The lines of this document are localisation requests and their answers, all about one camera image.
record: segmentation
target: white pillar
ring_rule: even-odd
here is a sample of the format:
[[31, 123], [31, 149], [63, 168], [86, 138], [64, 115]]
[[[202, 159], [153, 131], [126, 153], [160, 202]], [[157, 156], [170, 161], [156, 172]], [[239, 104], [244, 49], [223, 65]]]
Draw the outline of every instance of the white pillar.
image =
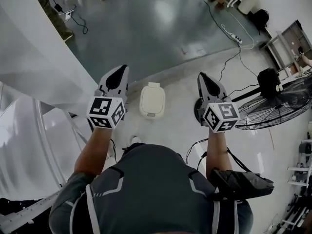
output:
[[37, 100], [84, 116], [97, 84], [38, 1], [0, 0], [0, 18], [0, 81]]

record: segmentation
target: leg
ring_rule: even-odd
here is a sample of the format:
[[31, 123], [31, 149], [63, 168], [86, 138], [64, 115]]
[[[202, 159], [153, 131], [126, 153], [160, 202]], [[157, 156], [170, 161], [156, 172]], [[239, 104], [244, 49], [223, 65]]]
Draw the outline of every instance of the leg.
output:
[[67, 29], [63, 20], [59, 17], [58, 13], [50, 5], [49, 0], [38, 0], [43, 10], [45, 11], [47, 17], [50, 19], [51, 23], [54, 25], [62, 39], [66, 39], [69, 36], [70, 31]]

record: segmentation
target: white cable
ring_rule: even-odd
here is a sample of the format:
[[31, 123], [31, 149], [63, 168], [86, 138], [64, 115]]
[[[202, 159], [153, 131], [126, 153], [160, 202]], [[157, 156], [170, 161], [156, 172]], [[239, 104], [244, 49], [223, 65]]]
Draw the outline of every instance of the white cable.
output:
[[252, 50], [254, 48], [254, 39], [249, 35], [248, 31], [244, 28], [244, 26], [240, 23], [240, 21], [227, 9], [227, 11], [236, 19], [236, 21], [239, 23], [239, 25], [246, 31], [247, 35], [250, 37], [250, 39], [253, 41], [253, 46], [247, 50]]

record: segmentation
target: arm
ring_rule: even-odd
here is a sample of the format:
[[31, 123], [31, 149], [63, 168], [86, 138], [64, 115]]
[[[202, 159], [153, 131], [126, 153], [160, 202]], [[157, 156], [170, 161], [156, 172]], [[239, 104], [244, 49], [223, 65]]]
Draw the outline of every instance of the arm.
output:
[[74, 173], [101, 174], [111, 136], [111, 129], [95, 128], [75, 163]]
[[209, 130], [206, 158], [206, 176], [208, 180], [213, 168], [218, 168], [221, 171], [232, 170], [224, 133], [215, 134]]

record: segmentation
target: white fabric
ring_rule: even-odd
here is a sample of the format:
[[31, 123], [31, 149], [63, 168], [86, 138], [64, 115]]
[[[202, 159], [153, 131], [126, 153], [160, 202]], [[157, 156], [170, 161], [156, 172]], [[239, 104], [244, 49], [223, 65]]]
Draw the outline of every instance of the white fabric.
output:
[[74, 205], [72, 206], [72, 211], [70, 212], [70, 218], [69, 218], [69, 234], [73, 234], [73, 220], [74, 220], [74, 213], [75, 213], [75, 209], [77, 206], [77, 203], [79, 201], [80, 198], [77, 198], [77, 200], [75, 201]]
[[94, 203], [93, 203], [90, 185], [86, 186], [86, 194], [87, 194], [87, 204], [88, 204], [88, 210], [89, 210], [93, 234], [100, 234], [98, 218], [97, 218], [96, 211], [94, 209]]

